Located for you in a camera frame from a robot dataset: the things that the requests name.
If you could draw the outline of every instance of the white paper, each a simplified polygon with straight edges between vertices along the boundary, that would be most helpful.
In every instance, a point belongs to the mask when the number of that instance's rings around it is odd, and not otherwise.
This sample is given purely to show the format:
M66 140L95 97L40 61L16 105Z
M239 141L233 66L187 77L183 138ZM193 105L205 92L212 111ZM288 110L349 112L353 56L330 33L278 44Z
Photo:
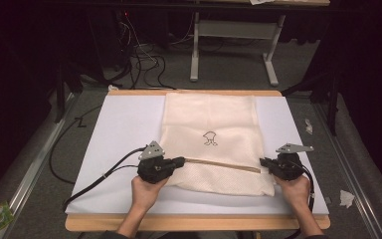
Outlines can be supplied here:
M312 134L312 124L309 121L309 119L305 119L305 123L306 123L305 131L308 132L309 134Z
M355 198L352 193L340 190L340 206L346 206L346 208L349 208L352 206L353 199Z
M107 96L87 149L73 194L86 188L113 167L122 157L153 140L160 140L164 96ZM302 145L292 115L283 97L257 97L257 112L264 138L266 157L276 158L276 149L285 143ZM138 165L139 153L122 165ZM300 160L311 172L305 152ZM321 190L314 178L313 213L328 214ZM67 213L126 213L131 204L130 180L136 168L113 173L85 195L74 200ZM229 196L194 192L175 186L164 187L149 213L156 214L261 214L289 215L279 186L275 196Z

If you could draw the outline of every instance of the dark floor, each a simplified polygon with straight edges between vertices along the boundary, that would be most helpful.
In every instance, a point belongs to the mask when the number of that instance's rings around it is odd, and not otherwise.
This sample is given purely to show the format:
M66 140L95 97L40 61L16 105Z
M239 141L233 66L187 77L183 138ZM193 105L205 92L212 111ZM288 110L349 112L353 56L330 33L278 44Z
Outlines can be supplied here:
M302 79L317 46L316 44L300 46L295 41L279 44L274 55L274 66L280 85L273 88L268 83L261 60L260 49L268 46L266 42L230 40L227 43L219 50L216 50L220 46L216 44L219 43L203 43L204 51L200 55L200 78L197 83L189 81L191 61L189 45L172 46L168 51L143 46L142 50L149 51L150 56L163 56L166 69L160 81L163 85L176 89L281 91ZM146 69L152 64L150 61L143 61L141 67ZM159 86L157 75L160 72L159 67L145 75L150 85ZM106 73L108 76L114 74L111 71ZM137 70L134 69L132 74L137 76ZM129 76L119 82L126 88L131 85ZM73 104L65 121L59 125L53 123L56 116L54 108L11 165L0 182L0 201L11 201L15 198L14 193L17 192L23 178L26 180L25 175L29 167L32 167L32 162L40 161L37 158L47 155L45 149L49 149L49 144L54 142L55 137L52 133L56 127L67 127L74 117L102 103L107 93L106 87L90 83L84 85L85 90L70 100ZM137 86L148 87L143 73ZM327 205L331 227L325 232L331 238L382 238L382 177L368 157L368 153L365 153L359 135L345 111L344 101L342 98L339 99L337 137L334 137L324 126L322 110L324 106L311 104L305 97L307 94L309 93L292 95L288 98L288 104L302 142L315 148L315 151L308 155L310 163L323 195L331 201ZM77 178L97 116L98 110L87 115L83 120L83 124L87 127L70 128L55 148L53 154L55 169L69 180ZM313 135L305 131L305 119L311 121L314 128ZM48 157L44 158L43 166L38 166L40 169L38 176L32 180L33 187L27 189L25 200L19 201L17 220L8 228L5 235L1 233L0 238L79 237L80 233L65 229L66 214L62 211L62 203L71 195L73 186L56 179L47 164ZM356 196L354 205L349 208L339 206L341 189L351 191ZM264 231L262 238L284 238L291 233L292 231ZM83 238L97 238L98 234L87 233Z

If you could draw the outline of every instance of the paper scrap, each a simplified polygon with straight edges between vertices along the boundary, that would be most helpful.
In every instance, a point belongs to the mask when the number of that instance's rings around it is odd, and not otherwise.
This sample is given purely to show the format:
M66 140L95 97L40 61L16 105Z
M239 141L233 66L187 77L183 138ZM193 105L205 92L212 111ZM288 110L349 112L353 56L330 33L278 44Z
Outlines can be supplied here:
M109 85L109 86L107 87L107 89L108 89L109 91L117 91L117 90L119 90L118 87L113 86L113 85Z
M257 4L262 4L266 2L274 2L275 0L250 0L251 4L257 5Z
M305 131L307 131L309 134L312 134L312 124L309 121L309 119L305 119L306 128Z
M352 206L352 201L355 198L352 193L340 190L340 206L346 206L346 208L349 208Z

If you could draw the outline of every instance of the black cable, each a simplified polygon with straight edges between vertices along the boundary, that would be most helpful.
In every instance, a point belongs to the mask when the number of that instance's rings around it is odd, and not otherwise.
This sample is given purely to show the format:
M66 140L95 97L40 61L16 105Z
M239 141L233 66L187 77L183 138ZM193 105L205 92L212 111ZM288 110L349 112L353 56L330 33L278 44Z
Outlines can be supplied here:
M74 185L75 183L73 181L70 181L70 180L67 180L67 179L64 179L62 178L60 175L58 175L58 173L55 171L54 169L54 166L53 166L53 163L52 163L52 160L53 160L53 155L54 155L54 151L55 151L55 148L56 146L58 145L59 141L61 140L61 138L68 132L68 130L77 122L77 121L82 121L83 120L83 117L85 117L86 115L90 114L91 112L95 111L96 109L99 109L101 108L102 105L100 106L97 106L97 107L94 107L94 108L91 108L90 110L88 110L87 112L85 112L84 114L82 114L80 117L77 117L75 118L75 120L70 123L70 125L67 126L67 128L60 134L60 136L55 140L55 143L52 145L52 148L51 148L51 152L49 154L49 168L51 169L51 172L52 174L58 178L59 180L63 181L63 182L66 182L66 183L69 183L69 184L72 184Z
M114 76L114 77L107 79L107 80L109 82L113 83L114 81L117 81L117 80L123 78L124 76L126 76L131 70L132 70L132 64L131 64L131 60L128 57L128 60L126 61L126 65L123 68L122 72L120 74L118 74L117 76Z
M138 80L139 80L139 75L141 74L141 70L140 70L141 69L141 61L140 61L140 59L138 57L137 48L135 48L134 52L135 52L135 56L136 56L136 58L138 60L139 69L138 69L138 74L137 74L135 80L133 79L132 73L131 73L132 86L129 88L130 90L135 90L135 87L136 87L136 85L138 83Z
M131 85L134 85L134 76L132 75L132 71L129 72L129 76L131 77Z
M118 170L125 168L125 167L138 167L138 166L137 165L125 165L125 166L118 167L118 168L114 169L113 171L118 171Z
M80 192L76 193L75 195L71 196L70 198L68 198L65 202L64 202L64 205L63 205L63 210L66 211L67 210L67 207L68 205L74 201L75 199L77 199L78 197L82 196L83 194L85 194L86 192L92 190L93 188L95 188L97 185L99 185L101 182L103 182L105 179L107 179L113 172L121 169L122 167L120 168L117 168L122 162L124 162L127 158L129 158L131 155L135 154L136 152L140 152L140 151L144 151L145 150L145 147L140 147L138 149L135 149L131 152L129 152L126 156L124 156L119 162L117 162L110 170L108 170L102 177L98 178L94 183L92 183L91 185L89 185L88 187L86 187L85 189L81 190Z
M163 62L163 68L162 68L162 71L161 71L161 72L158 74L158 76L157 76L157 82L159 83L159 85L160 85L161 88L176 90L176 88L174 88L174 87L171 87L171 86L168 86L168 85L164 85L164 84L161 82L161 80L160 80L161 76L163 75L163 73L164 73L165 70L166 70L166 61L164 60L164 58L163 58L162 56L150 56L150 55L148 55L148 54L146 54L146 53L145 53L145 55L146 55L147 57L142 58L142 57L139 56L137 50L138 50L138 47L136 47L136 48L135 48L135 51L134 51L134 52L135 52L135 58L137 59L137 63L135 63L135 68L138 70L138 74L139 74L141 71L144 71L144 75L143 75L143 80L144 80L144 82L145 82L148 86L150 86L150 87L152 87L152 88L158 88L158 87L159 87L159 86L151 85L150 83L148 83L148 82L147 82L147 78L146 78L146 76L147 76L147 74L148 74L151 70L160 67L160 64L159 64L158 59L161 59L162 62ZM151 67L148 68L148 69L143 70L143 69L142 69L141 62L142 62L142 61L147 61L148 59L151 59L151 61L154 62L154 65L151 66ZM138 77L137 77L137 79L133 82L133 86L131 87L132 89L136 89L136 84L137 84L137 82L138 82Z
M145 47L145 46L150 46L150 49L144 51L142 49L142 47ZM155 44L151 44L151 43L143 43L141 45L137 45L137 46L135 46L135 54L136 55L147 55L148 53L151 53L152 51L154 51L154 46L155 46Z
M309 182L310 182L310 189L309 189L309 202L308 202L308 208L309 210L312 212L312 208L314 207L314 198L315 198L315 193L314 193L314 180L312 180L312 175L311 173L309 172L309 170L305 167L305 166L302 166L304 171L305 171L305 174L308 176L309 178Z

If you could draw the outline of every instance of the cloth bag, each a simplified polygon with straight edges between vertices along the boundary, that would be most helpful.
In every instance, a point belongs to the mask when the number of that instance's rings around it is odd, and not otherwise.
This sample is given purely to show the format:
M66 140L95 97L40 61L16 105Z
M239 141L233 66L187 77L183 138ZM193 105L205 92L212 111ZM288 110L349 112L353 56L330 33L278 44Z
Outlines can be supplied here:
M169 93L160 145L183 156L167 185L229 195L273 196L274 180L259 158L263 138L252 96Z

